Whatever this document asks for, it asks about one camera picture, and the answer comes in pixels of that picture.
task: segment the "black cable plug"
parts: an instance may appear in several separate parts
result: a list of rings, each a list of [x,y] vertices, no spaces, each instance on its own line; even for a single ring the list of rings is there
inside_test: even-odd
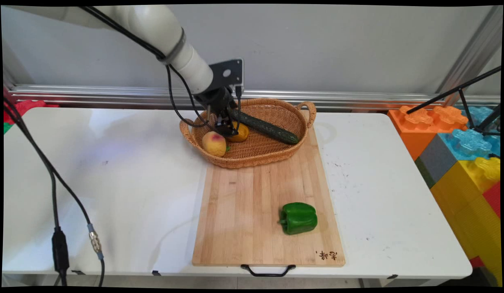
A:
[[[51,243],[53,244],[53,263],[55,265],[55,271],[60,274],[62,285],[66,286],[66,271],[69,269],[68,243],[66,242],[64,232],[60,230],[60,226],[55,227]]]

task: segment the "red toy block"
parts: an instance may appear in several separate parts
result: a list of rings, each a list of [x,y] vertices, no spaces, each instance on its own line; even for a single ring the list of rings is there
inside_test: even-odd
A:
[[[489,203],[489,206],[492,207],[496,215],[501,219],[500,217],[500,182],[496,183],[488,189],[488,191],[485,191],[483,194],[483,197],[485,200]]]
[[[473,269],[476,269],[477,267],[484,267],[485,265],[483,264],[483,261],[480,259],[479,256],[475,257],[475,258],[471,258],[469,260],[469,262],[471,263],[471,265],[473,266]]]

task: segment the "gray toy block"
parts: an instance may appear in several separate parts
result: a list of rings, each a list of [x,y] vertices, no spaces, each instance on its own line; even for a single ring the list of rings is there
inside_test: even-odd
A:
[[[420,155],[424,167],[435,183],[455,165],[457,159],[440,136],[435,135]]]

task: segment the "green bell pepper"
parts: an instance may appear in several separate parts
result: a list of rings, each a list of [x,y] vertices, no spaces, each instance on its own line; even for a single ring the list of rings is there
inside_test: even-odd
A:
[[[288,235],[312,231],[317,226],[315,208],[302,202],[288,203],[283,206],[279,223]]]

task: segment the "black metal handle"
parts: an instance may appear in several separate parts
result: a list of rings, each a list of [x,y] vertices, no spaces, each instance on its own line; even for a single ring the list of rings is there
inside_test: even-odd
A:
[[[282,274],[257,274],[252,271],[252,269],[248,265],[241,265],[242,269],[246,269],[252,274],[254,277],[284,277],[289,270],[295,269],[295,265],[289,265],[286,267],[285,271]]]

